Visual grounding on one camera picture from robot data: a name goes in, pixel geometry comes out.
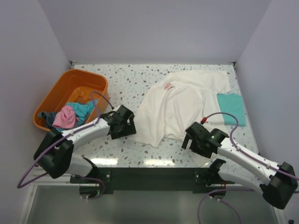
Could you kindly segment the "pink t shirt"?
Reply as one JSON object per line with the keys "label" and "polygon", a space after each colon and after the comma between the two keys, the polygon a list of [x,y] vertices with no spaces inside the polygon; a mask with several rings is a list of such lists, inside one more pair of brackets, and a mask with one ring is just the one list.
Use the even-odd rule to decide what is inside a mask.
{"label": "pink t shirt", "polygon": [[53,126],[55,128],[71,129],[79,121],[73,108],[69,105],[64,106],[61,111],[59,111],[53,121]]}

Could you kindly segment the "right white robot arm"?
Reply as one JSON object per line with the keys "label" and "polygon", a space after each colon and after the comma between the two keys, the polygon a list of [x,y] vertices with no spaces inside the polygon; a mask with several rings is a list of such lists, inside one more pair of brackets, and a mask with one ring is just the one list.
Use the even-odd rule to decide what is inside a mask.
{"label": "right white robot arm", "polygon": [[193,153],[213,160],[207,172],[201,175],[206,185],[233,182],[252,189],[277,209],[285,209],[298,187],[295,172],[287,162],[278,164],[251,152],[235,143],[231,134],[219,129],[208,131],[203,125],[194,122],[186,129],[182,144]]}

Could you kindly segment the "folded teal t shirt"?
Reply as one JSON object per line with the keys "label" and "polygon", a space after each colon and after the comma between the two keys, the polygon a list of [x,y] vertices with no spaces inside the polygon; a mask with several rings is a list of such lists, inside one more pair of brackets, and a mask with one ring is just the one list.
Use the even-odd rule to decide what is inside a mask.
{"label": "folded teal t shirt", "polygon": [[217,94],[217,100],[221,112],[234,115],[239,126],[246,126],[246,115],[241,95],[235,93]]}

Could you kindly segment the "white t shirt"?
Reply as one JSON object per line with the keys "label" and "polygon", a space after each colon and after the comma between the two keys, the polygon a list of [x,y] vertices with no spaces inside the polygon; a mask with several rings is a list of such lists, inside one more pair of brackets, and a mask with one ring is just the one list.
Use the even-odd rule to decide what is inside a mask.
{"label": "white t shirt", "polygon": [[157,148],[163,138],[183,141],[194,122],[220,111],[217,94],[231,91],[225,71],[175,72],[153,85],[134,117],[135,142]]}

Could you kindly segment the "orange plastic basket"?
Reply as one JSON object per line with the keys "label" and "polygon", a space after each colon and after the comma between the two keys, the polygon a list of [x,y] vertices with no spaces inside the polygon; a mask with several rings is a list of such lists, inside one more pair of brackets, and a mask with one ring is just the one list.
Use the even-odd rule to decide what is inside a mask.
{"label": "orange plastic basket", "polygon": [[46,121],[38,117],[39,113],[59,112],[66,103],[86,104],[92,100],[93,91],[101,93],[93,94],[93,98],[98,101],[97,108],[104,112],[108,106],[104,98],[110,99],[107,79],[102,75],[79,69],[66,71],[36,109],[33,123],[36,127],[49,131]]}

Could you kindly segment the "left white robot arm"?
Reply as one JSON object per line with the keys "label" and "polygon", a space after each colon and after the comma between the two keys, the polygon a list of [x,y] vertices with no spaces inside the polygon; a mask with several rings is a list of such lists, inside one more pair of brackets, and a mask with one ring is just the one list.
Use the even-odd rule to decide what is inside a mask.
{"label": "left white robot arm", "polygon": [[77,128],[62,132],[50,130],[34,154],[34,160],[53,179],[71,174],[92,183],[97,177],[96,165],[74,151],[99,137],[110,135],[114,140],[133,134],[136,134],[134,113],[120,105]]}

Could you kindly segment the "dark grey t shirt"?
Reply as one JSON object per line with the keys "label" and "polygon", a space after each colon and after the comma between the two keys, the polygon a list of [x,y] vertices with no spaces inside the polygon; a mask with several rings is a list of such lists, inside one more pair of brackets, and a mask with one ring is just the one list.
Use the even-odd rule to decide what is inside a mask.
{"label": "dark grey t shirt", "polygon": [[46,128],[52,129],[53,122],[55,120],[56,115],[57,115],[57,112],[40,112],[38,114],[38,117],[42,118],[46,122],[46,125],[45,125]]}

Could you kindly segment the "teal t shirt in basket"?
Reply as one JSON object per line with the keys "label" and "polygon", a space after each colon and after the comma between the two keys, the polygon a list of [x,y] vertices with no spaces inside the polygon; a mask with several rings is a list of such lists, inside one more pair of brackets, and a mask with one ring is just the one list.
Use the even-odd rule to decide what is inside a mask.
{"label": "teal t shirt in basket", "polygon": [[89,101],[86,104],[68,102],[66,105],[73,108],[73,111],[80,122],[86,121],[94,110],[92,101]]}

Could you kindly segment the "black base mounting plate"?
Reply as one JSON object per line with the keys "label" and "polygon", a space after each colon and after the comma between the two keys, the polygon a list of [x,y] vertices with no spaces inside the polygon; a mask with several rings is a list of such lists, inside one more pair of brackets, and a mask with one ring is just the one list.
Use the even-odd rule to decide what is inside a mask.
{"label": "black base mounting plate", "polygon": [[86,180],[75,175],[71,184],[79,185],[82,196],[115,191],[191,191],[206,193],[213,184],[229,183],[208,168],[99,168]]}

